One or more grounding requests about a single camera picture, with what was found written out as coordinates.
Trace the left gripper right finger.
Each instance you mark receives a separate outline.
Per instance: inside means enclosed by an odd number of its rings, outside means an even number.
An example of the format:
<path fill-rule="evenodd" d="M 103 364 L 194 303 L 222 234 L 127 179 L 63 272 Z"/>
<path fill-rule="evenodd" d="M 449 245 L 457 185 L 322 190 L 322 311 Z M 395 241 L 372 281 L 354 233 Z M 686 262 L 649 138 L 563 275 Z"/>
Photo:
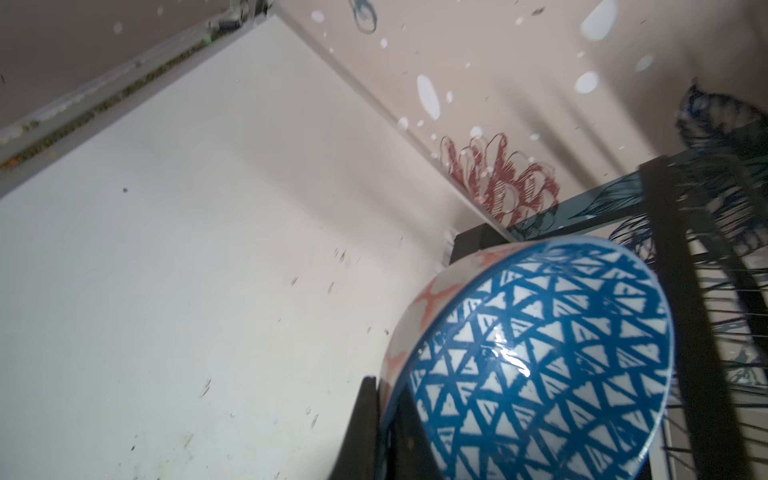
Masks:
<path fill-rule="evenodd" d="M 398 397 L 390 433 L 390 479 L 443 480 L 415 400 L 407 389 L 404 389 Z"/>

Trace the dark blue patterned bowl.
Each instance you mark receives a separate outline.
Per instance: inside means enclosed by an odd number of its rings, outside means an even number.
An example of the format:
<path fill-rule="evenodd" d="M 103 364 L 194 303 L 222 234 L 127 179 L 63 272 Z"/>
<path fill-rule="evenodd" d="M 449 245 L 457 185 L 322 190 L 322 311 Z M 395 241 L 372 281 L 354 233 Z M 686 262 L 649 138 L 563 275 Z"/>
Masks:
<path fill-rule="evenodd" d="M 478 251 L 436 275 L 392 332 L 378 471 L 406 398 L 445 479 L 633 479 L 673 365 L 663 288 L 627 248 L 570 236 Z"/>

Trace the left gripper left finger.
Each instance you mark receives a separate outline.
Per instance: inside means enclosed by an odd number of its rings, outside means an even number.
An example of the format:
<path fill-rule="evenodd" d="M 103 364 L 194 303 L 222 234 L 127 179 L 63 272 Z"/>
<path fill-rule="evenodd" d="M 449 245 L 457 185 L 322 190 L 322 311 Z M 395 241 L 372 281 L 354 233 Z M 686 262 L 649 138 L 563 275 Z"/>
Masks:
<path fill-rule="evenodd" d="M 375 377 L 365 377 L 329 475 L 330 480 L 373 480 L 378 446 L 379 397 Z"/>

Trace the black wire dish rack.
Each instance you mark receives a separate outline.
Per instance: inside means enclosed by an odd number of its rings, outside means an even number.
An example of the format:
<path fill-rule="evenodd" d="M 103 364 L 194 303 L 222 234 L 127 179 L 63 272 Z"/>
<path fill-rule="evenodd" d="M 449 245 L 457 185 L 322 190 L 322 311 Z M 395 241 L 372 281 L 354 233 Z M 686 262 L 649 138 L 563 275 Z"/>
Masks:
<path fill-rule="evenodd" d="M 505 230 L 451 239 L 449 257 L 594 233 L 635 252 L 670 302 L 676 368 L 648 479 L 767 475 L 767 151 L 660 157 Z"/>

